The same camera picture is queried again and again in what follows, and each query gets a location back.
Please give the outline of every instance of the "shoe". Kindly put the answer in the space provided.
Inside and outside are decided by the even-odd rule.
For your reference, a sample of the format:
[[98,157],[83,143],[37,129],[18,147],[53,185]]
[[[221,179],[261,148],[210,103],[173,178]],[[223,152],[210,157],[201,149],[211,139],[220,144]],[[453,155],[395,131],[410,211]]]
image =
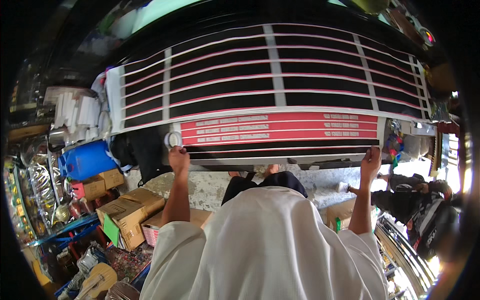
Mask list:
[[350,191],[350,185],[345,182],[341,182],[337,185],[336,187],[337,192],[349,192]]

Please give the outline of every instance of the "plastic wrap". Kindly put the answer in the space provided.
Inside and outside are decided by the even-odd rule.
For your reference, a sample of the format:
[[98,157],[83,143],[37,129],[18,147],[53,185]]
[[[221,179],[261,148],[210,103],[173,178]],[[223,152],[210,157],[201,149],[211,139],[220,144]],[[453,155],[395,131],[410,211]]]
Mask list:
[[60,204],[50,176],[49,151],[45,136],[26,141],[21,153],[22,162],[27,166],[33,199],[38,207],[44,228],[48,234],[63,228],[63,223],[55,217],[55,210]]
[[108,289],[105,300],[139,300],[140,292],[132,285],[117,281]]

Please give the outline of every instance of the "foot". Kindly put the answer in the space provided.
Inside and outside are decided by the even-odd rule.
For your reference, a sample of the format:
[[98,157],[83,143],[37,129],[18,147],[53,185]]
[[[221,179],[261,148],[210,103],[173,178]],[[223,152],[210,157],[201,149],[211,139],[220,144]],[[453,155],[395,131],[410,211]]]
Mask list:
[[268,165],[267,170],[264,173],[265,177],[267,177],[268,175],[278,173],[279,168],[280,168],[279,165]]
[[235,176],[241,177],[240,172],[238,171],[229,171],[228,174],[230,175],[230,177],[235,177]]
[[350,191],[350,185],[345,182],[340,182],[337,187],[336,187],[337,192],[349,192]]

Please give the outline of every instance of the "blue plastic jug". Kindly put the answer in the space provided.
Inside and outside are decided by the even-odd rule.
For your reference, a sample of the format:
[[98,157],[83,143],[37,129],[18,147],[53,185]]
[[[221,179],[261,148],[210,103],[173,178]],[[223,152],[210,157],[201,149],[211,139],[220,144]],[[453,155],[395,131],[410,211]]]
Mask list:
[[107,150],[105,141],[96,141],[65,152],[58,158],[61,175],[85,180],[116,168],[117,164],[105,153]]

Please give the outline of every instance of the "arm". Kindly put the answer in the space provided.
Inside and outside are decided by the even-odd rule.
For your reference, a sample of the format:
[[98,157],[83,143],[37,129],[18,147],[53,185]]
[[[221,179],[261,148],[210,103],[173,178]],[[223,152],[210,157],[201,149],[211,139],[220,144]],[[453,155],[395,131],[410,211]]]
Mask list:
[[372,232],[370,218],[370,187],[381,165],[381,152],[371,147],[360,165],[360,188],[357,194],[348,229],[356,234]]
[[168,161],[175,173],[170,197],[162,214],[162,225],[173,221],[190,222],[190,204],[188,201],[188,167],[190,155],[185,148],[173,147]]

